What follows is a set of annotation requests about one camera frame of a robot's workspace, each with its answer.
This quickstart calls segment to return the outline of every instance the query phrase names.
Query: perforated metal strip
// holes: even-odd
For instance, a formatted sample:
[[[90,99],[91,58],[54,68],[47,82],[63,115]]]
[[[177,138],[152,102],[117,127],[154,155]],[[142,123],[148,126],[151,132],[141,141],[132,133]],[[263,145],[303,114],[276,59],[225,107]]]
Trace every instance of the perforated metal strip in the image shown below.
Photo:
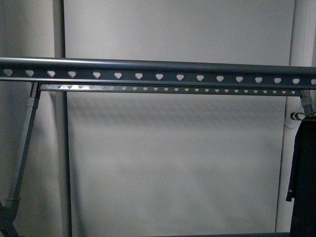
[[[316,89],[316,69],[0,58],[0,80],[39,81],[45,84],[41,90],[300,96],[303,89]]]

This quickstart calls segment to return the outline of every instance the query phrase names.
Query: black garment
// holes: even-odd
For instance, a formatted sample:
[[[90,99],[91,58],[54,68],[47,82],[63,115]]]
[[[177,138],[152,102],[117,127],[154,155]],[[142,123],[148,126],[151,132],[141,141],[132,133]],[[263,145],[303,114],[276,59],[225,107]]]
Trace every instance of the black garment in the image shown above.
[[[301,122],[286,200],[294,200],[291,237],[316,237],[316,117]]]

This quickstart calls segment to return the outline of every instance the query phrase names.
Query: clothes drying rack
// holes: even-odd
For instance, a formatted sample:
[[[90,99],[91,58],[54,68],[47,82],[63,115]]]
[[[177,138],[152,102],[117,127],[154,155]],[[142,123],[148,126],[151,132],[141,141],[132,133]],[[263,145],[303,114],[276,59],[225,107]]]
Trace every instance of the clothes drying rack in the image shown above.
[[[32,84],[9,196],[5,206],[0,203],[2,234],[5,237],[18,237],[13,221],[18,210],[23,172],[41,91],[299,96],[304,113],[311,114],[313,106],[309,90],[316,89],[316,68],[162,61],[0,58],[0,81],[24,81]],[[211,236],[287,237],[290,233]]]

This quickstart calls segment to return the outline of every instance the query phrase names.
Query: hanger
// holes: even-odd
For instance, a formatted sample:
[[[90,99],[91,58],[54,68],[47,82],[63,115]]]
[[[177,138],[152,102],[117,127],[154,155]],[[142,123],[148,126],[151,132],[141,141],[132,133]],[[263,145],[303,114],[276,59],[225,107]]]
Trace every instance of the hanger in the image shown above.
[[[292,120],[296,121],[316,121],[316,112],[310,113],[310,114],[305,114],[305,113],[291,113],[290,115]]]

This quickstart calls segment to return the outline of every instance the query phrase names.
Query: rack leg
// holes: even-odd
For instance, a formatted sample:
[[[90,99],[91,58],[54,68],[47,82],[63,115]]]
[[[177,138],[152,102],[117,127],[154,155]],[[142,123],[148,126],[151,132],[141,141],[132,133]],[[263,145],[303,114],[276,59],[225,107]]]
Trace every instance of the rack leg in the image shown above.
[[[5,228],[1,232],[5,237],[18,237],[12,222],[14,221],[19,201],[20,191],[23,180],[23,173],[29,151],[31,134],[35,120],[36,110],[40,100],[40,84],[38,82],[32,83],[31,95],[27,103],[26,118],[23,126],[21,142],[19,147],[18,159],[14,170],[14,176],[10,186],[8,198],[5,200],[5,207],[0,205],[0,223],[4,224]]]

